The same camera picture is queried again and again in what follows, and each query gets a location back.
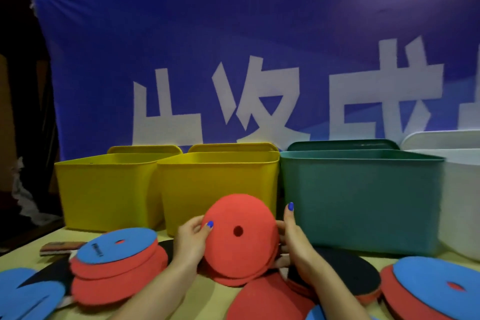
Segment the finger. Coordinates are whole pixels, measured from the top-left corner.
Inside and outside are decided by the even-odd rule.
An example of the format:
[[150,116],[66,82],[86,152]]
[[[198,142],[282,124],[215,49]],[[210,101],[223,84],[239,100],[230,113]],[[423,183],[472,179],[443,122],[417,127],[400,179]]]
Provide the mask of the finger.
[[202,224],[203,218],[204,218],[203,215],[195,216],[194,218],[191,218],[185,224],[183,224],[183,226],[186,228],[189,228],[190,230],[194,230],[196,226],[199,226]]
[[295,216],[293,215],[293,202],[288,203],[285,206],[285,210],[283,212],[283,221],[285,222],[285,229],[288,230],[289,227],[294,227],[295,224]]
[[281,236],[285,235],[285,221],[276,220],[276,227],[278,228],[278,233]]
[[291,265],[290,255],[285,255],[279,257],[275,262],[273,262],[271,268],[284,268]]
[[205,241],[208,235],[210,234],[210,232],[212,231],[212,228],[213,228],[213,221],[209,221],[200,229],[197,235]]

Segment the tabletop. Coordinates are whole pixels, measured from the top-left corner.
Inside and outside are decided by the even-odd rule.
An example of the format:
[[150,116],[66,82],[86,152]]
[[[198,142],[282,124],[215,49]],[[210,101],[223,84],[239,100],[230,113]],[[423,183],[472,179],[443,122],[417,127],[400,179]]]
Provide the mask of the tabletop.
[[[65,228],[59,229],[0,257],[0,271],[16,267],[28,267],[39,271],[58,259],[57,256],[39,255],[39,250],[44,244],[63,241],[87,242],[99,235],[100,233],[98,232],[83,232],[68,230]],[[167,233],[164,230],[158,232],[159,241],[167,239],[170,239],[170,237],[167,236]],[[370,262],[379,271],[397,261],[396,258],[386,258],[381,256],[363,256],[363,258]],[[443,252],[439,258],[480,271],[480,262],[471,261],[470,259],[452,252]],[[222,286],[209,278],[198,275],[185,295],[182,303],[170,316],[169,320],[223,320],[231,302],[240,290],[241,288]],[[108,318],[118,306],[119,305],[98,308],[82,308],[77,305],[70,305],[55,311],[49,319],[101,320]],[[377,302],[374,302],[373,304],[368,305],[366,309],[370,315],[379,320],[394,320],[383,303],[378,304]]]

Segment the blue banner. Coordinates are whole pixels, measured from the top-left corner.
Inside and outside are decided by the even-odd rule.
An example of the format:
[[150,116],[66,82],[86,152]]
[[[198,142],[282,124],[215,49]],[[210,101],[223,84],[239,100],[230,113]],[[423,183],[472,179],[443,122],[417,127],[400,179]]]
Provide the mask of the blue banner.
[[480,128],[479,0],[34,0],[62,160]]

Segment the forearm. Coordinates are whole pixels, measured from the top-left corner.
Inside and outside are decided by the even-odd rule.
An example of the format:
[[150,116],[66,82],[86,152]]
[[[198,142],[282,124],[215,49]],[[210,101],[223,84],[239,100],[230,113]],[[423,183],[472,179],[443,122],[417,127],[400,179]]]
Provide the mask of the forearm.
[[164,320],[195,280],[196,268],[175,260],[153,281],[125,303],[110,320]]
[[335,270],[320,256],[311,275],[327,320],[371,320]]

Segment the blue disc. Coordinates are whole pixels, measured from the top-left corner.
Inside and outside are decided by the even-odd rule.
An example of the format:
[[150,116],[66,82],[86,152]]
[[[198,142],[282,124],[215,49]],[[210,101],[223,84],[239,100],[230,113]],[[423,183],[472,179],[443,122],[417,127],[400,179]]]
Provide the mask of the blue disc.
[[121,261],[147,249],[156,239],[157,233],[147,228],[108,232],[84,244],[77,252],[77,259],[87,264]]
[[37,271],[31,268],[13,268],[0,272],[0,300],[35,273]]
[[409,293],[443,315],[479,319],[480,272],[441,259],[409,256],[393,265],[393,274]]
[[65,288],[60,282],[45,281],[13,290],[0,304],[1,320],[43,320],[62,301]]
[[[372,320],[377,320],[375,317],[370,316]],[[313,309],[310,310],[305,320],[327,320],[324,314],[324,310],[320,305],[316,305]]]

